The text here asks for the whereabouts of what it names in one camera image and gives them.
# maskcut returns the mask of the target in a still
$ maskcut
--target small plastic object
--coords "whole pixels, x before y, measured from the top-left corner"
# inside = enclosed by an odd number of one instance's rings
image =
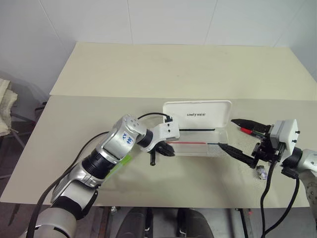
[[[263,165],[257,166],[256,171],[257,171],[257,175],[259,179],[263,179],[263,180],[267,179],[267,173]]]

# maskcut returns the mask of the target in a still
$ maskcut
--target wall tile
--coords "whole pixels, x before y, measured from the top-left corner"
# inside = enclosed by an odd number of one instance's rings
[[[317,66],[316,44],[316,0],[307,0],[276,46],[290,47],[314,77]]]
[[[216,0],[129,0],[133,43],[203,44]]]
[[[76,41],[132,43],[127,0],[40,0],[71,53]]]
[[[22,111],[30,102],[34,109],[36,102],[47,99],[66,60],[67,53],[37,0],[1,1],[0,77],[17,86]]]
[[[274,46],[304,0],[218,0],[207,44]]]

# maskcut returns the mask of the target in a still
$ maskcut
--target cloth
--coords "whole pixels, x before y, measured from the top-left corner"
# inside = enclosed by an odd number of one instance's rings
[[[10,133],[11,107],[17,99],[17,94],[11,91],[9,80],[0,78],[0,136]]]

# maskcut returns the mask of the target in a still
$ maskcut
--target white plastic box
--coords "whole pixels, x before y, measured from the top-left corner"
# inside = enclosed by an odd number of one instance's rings
[[[179,140],[168,142],[175,155],[218,156],[222,152],[218,143],[228,143],[225,129],[231,112],[228,100],[166,102],[163,112],[179,124]]]

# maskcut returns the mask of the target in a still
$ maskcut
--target red line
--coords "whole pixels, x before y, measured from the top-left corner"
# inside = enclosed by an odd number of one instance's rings
[[[206,142],[168,142],[168,144],[204,144],[206,145]]]

